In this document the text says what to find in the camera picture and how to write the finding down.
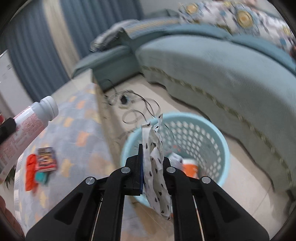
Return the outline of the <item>red white plastic bottle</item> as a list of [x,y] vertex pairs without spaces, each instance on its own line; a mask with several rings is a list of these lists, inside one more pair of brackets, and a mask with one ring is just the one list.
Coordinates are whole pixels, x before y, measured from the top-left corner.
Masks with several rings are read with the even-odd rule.
[[13,118],[16,131],[1,144],[1,183],[5,181],[24,150],[58,114],[55,100],[46,96]]

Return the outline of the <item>red plastic bag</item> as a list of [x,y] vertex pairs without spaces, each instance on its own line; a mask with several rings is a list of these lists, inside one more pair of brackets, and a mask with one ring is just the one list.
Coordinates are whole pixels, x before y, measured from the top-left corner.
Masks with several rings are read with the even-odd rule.
[[35,190],[38,186],[38,183],[35,180],[35,175],[37,172],[36,164],[37,164],[37,155],[30,154],[26,160],[26,179],[25,179],[26,191]]

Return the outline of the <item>orange paper cup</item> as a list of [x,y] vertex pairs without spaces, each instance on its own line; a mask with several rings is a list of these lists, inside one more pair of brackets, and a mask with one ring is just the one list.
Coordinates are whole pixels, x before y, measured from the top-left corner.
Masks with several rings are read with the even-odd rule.
[[198,179],[198,162],[194,159],[183,159],[183,172],[192,178]]

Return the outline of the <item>polka dot paper bag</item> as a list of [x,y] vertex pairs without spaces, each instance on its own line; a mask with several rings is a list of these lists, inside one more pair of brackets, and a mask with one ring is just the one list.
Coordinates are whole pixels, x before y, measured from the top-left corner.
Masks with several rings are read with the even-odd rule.
[[164,179],[164,150],[159,128],[163,115],[157,117],[157,123],[150,121],[142,125],[144,191],[150,207],[163,218],[171,218],[171,196]]

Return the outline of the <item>panda snack packet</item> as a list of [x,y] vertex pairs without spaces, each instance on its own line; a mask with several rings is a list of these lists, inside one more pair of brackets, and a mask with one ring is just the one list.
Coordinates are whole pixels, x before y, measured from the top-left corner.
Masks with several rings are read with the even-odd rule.
[[43,147],[38,149],[36,170],[39,172],[57,170],[57,161],[52,147]]

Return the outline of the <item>teal plastic trash basket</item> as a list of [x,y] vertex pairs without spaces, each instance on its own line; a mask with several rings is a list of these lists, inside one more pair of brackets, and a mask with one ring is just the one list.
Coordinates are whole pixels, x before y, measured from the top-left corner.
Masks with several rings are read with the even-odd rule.
[[[217,127],[193,113],[162,115],[159,134],[162,137],[164,157],[178,169],[182,169],[183,159],[194,159],[198,162],[198,177],[208,176],[223,186],[229,172],[230,151]],[[154,125],[157,118],[149,121]],[[121,152],[122,164],[126,163],[127,158],[138,154],[139,145],[142,145],[142,127],[133,131],[125,142]],[[144,189],[142,195],[136,196],[136,200],[150,207]]]

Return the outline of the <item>white refrigerator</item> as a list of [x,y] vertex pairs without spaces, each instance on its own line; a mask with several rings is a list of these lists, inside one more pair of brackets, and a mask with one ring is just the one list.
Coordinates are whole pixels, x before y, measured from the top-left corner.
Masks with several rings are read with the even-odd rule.
[[33,101],[19,80],[7,50],[1,54],[0,68],[1,113],[5,118],[14,117]]

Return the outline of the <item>patterned blue table mat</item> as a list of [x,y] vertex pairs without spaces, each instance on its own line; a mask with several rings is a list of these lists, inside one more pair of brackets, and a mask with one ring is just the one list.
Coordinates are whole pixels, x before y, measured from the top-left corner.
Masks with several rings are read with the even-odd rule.
[[[14,207],[23,232],[28,232],[85,178],[106,177],[118,168],[128,135],[97,84],[87,85],[60,104],[58,116],[18,159]],[[46,184],[26,191],[27,157],[42,147],[54,150],[57,169],[49,174]]]

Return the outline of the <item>blue curtains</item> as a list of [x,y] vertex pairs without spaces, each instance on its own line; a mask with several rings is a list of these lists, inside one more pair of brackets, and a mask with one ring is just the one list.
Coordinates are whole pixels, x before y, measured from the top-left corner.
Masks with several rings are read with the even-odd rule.
[[1,51],[8,51],[24,89],[39,101],[70,80],[99,34],[142,17],[139,1],[25,1],[1,29]]

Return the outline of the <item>beige centre curtain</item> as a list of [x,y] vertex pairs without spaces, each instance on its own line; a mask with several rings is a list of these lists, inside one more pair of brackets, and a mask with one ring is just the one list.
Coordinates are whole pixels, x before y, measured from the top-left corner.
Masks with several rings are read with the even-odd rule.
[[43,1],[45,18],[61,63],[69,78],[80,56],[67,26],[61,1]]

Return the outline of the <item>blue corner sofa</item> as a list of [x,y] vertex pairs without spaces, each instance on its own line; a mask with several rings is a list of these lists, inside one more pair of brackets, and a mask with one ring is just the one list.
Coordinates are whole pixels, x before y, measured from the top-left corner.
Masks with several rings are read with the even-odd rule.
[[102,89],[142,73],[237,139],[274,189],[295,192],[295,61],[264,39],[224,25],[146,19],[127,26],[72,72],[93,69]]

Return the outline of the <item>folded grey blanket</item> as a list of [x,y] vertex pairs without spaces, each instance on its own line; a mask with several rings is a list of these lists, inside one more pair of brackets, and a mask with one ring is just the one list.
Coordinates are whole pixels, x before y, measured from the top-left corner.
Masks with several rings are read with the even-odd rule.
[[117,39],[117,36],[127,26],[139,22],[136,19],[129,19],[113,24],[108,30],[98,35],[91,43],[89,50],[91,52],[101,52],[108,48],[108,46]]

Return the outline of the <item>floral cushion far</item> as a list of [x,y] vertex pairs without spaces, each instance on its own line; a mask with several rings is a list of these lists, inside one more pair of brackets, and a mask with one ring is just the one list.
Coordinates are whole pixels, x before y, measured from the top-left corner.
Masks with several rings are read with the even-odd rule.
[[179,22],[182,24],[227,25],[233,20],[229,1],[201,1],[179,6]]

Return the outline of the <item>floral cushion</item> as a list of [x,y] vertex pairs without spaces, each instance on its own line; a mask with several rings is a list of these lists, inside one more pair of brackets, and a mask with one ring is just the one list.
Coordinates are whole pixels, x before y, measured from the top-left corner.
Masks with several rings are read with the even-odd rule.
[[231,13],[237,25],[237,32],[269,41],[288,54],[295,51],[295,36],[284,20],[247,3],[232,2]]
[[227,25],[233,20],[229,1],[201,1],[179,6],[179,22],[182,24]]

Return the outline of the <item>floral cushion near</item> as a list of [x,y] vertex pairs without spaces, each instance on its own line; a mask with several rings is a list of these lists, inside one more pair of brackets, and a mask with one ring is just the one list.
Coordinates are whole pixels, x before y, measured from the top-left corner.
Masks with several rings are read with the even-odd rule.
[[295,51],[295,36],[284,20],[247,3],[232,2],[231,13],[237,25],[237,32],[269,41],[288,54]]

